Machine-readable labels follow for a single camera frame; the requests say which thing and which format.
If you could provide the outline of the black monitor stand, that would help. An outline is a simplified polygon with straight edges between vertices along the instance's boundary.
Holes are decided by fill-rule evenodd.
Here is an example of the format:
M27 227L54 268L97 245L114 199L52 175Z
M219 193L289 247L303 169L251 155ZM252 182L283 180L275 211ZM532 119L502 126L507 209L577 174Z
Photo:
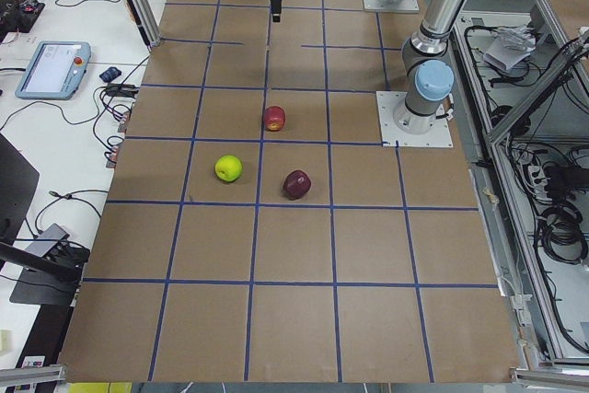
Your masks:
M59 225L50 225L26 247L15 245L25 224L40 174L5 138L1 138L1 262L22 268L10 301L25 305L69 306L89 250L69 242Z

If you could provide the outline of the red yellow apple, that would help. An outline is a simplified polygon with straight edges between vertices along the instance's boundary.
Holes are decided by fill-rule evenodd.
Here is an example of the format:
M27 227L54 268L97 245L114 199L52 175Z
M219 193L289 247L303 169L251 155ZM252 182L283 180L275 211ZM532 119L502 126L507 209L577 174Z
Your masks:
M286 123L284 109L280 106L269 106L263 111L262 122L266 131L280 131Z

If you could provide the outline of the dark red apple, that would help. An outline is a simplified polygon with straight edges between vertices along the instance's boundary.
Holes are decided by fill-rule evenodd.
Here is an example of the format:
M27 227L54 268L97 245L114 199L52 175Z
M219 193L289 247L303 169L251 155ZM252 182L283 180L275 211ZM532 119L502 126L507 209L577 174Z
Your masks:
M304 197L312 186L310 177L305 171L297 169L290 172L283 183L283 193L291 200Z

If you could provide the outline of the near teach pendant tablet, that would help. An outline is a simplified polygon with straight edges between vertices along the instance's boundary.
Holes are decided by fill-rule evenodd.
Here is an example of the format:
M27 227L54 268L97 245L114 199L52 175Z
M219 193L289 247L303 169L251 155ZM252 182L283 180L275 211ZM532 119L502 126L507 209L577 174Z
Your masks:
M42 41L21 77L16 97L68 100L79 88L91 55L85 41Z

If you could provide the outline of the green apple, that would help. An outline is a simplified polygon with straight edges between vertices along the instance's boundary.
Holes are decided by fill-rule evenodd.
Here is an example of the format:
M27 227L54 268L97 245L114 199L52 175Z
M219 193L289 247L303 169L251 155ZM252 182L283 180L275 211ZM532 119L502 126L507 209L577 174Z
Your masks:
M214 165L216 177L224 182L233 182L239 179L242 171L243 165L241 160L233 155L219 157Z

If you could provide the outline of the dark blue pouch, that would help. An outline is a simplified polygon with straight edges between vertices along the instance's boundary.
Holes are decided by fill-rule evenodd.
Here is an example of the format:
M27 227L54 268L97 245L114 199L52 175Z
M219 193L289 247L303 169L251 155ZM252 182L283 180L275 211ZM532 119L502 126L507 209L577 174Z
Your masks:
M111 83L121 75L121 70L111 66L99 75L99 78L105 83Z

